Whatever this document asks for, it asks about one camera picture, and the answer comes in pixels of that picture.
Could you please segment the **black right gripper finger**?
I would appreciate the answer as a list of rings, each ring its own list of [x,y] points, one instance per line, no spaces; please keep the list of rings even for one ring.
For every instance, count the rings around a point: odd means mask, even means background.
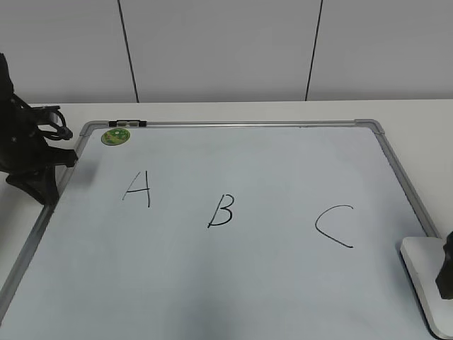
[[[435,282],[443,300],[451,300],[453,297],[453,262],[452,262],[453,233],[447,238],[443,250],[445,258]]]

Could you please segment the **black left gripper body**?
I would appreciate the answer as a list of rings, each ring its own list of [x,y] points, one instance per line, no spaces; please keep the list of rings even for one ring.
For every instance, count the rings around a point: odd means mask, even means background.
[[[73,167],[74,150],[47,143],[72,137],[59,106],[32,107],[15,94],[8,63],[1,55],[1,171],[22,174],[47,166]]]

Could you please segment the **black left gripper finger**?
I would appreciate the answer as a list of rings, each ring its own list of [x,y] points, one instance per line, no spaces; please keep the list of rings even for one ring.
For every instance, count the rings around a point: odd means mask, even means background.
[[[54,205],[59,200],[55,166],[47,166],[44,169],[22,174],[9,174],[6,182],[24,191],[42,205]]]

